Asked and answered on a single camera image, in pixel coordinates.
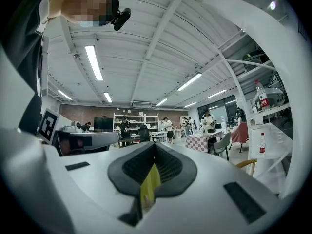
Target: air conditioner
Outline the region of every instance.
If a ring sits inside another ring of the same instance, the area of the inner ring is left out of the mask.
[[[145,102],[145,101],[134,101],[132,103],[132,106],[134,108],[152,108],[152,104],[150,102]]]

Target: black pants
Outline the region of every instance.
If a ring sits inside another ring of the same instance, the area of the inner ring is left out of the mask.
[[[131,135],[130,133],[121,132],[121,137],[130,139]],[[121,143],[121,146],[130,146],[130,142],[123,142]]]

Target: office room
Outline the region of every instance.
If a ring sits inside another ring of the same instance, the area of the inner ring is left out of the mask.
[[[0,167],[28,230],[259,233],[298,215],[312,167],[299,4],[16,3]]]

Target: red label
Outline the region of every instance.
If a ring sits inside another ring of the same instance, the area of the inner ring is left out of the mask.
[[[266,107],[269,105],[269,100],[268,100],[268,98],[265,98],[265,99],[261,100],[260,103],[261,103],[261,107]]]

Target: person in black shirt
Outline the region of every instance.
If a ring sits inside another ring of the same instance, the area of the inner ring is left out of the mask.
[[[131,137],[130,130],[131,130],[130,122],[127,120],[127,117],[124,115],[121,119],[121,137],[122,138],[130,138]],[[126,143],[123,142],[121,145],[122,146],[129,146],[130,142],[126,142]]]
[[[48,67],[45,54],[47,50],[44,49],[48,38],[43,37],[46,25],[55,17],[62,16],[82,27],[103,26],[117,16],[118,8],[118,0],[22,1],[1,36],[4,53],[9,62],[4,62],[3,58],[0,60],[0,66],[7,69],[9,69],[8,63],[11,63],[23,78],[25,85],[31,88],[27,91],[16,91],[16,96],[21,97],[21,101],[22,97],[28,99],[21,106],[26,108],[24,114],[15,115],[21,118],[19,128],[22,131],[36,134],[41,111],[41,96],[47,95]]]
[[[85,123],[83,126],[81,126],[81,129],[85,132],[90,129],[91,122]]]

